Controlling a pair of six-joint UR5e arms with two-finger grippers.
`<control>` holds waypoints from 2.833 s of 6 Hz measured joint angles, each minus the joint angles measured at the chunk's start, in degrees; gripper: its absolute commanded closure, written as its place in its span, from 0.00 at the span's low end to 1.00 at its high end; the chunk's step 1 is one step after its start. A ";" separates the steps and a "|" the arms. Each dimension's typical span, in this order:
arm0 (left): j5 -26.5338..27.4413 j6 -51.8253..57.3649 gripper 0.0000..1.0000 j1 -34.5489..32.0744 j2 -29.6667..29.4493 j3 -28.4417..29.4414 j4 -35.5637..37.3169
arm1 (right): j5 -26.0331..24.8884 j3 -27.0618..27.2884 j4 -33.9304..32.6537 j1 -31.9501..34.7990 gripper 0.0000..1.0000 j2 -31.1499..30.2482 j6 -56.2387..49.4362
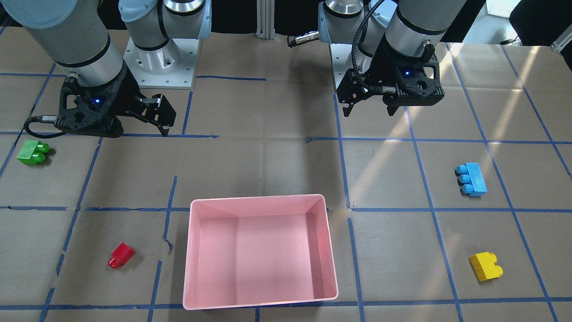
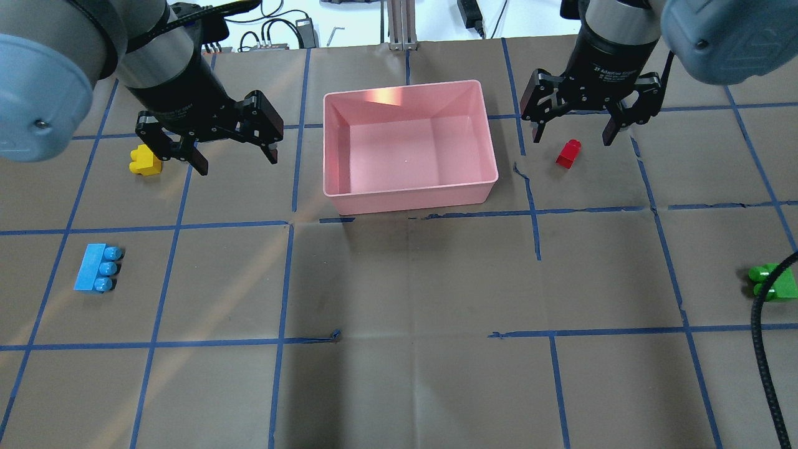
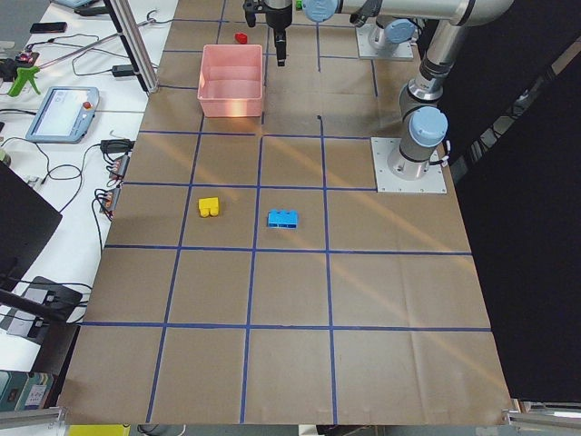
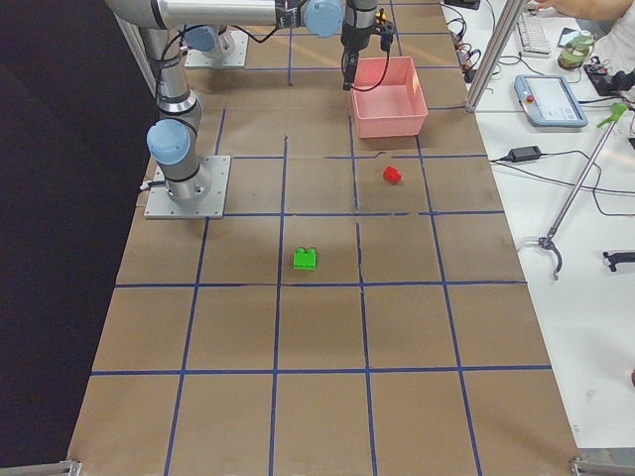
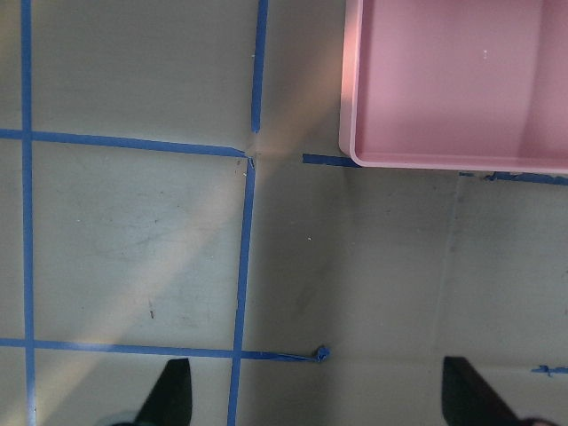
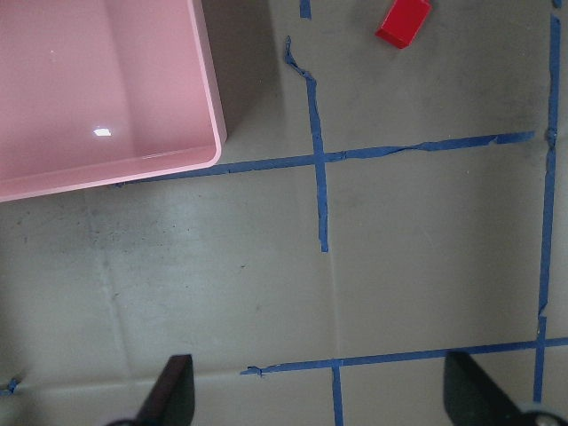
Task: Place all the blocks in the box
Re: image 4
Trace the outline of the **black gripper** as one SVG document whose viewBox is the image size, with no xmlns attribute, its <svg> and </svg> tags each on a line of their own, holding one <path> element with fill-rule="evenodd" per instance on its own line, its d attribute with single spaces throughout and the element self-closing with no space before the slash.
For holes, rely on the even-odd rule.
<svg viewBox="0 0 635 476">
<path fill-rule="evenodd" d="M 343 90 L 350 90 L 355 81 L 358 54 L 368 47 L 372 30 L 342 30 L 340 42 L 343 46 L 341 72 Z"/>
</svg>

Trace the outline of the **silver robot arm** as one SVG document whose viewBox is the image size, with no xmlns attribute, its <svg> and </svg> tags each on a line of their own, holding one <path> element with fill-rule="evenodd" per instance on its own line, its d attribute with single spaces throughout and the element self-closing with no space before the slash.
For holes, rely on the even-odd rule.
<svg viewBox="0 0 635 476">
<path fill-rule="evenodd" d="M 138 27 L 155 78 L 158 122 L 147 144 L 169 199 L 182 204 L 209 193 L 212 175 L 195 152 L 201 105 L 186 78 L 179 41 L 206 27 L 305 27 L 319 38 L 340 35 L 343 89 L 353 86 L 359 54 L 371 37 L 388 52 L 395 28 L 375 1 L 111 1 L 110 10 Z"/>
<path fill-rule="evenodd" d="M 208 58 L 220 60 L 231 55 L 235 42 L 226 25 L 211 25 L 192 29 L 185 33 L 185 41 L 191 49 Z"/>
</svg>

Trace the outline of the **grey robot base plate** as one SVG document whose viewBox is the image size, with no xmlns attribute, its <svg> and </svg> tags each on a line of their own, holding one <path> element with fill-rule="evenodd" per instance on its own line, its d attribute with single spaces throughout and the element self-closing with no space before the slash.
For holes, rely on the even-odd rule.
<svg viewBox="0 0 635 476">
<path fill-rule="evenodd" d="M 144 216 L 147 219 L 220 219 L 224 215 L 230 177 L 230 156 L 199 156 L 197 174 L 183 182 L 165 179 L 156 167 Z"/>
</svg>

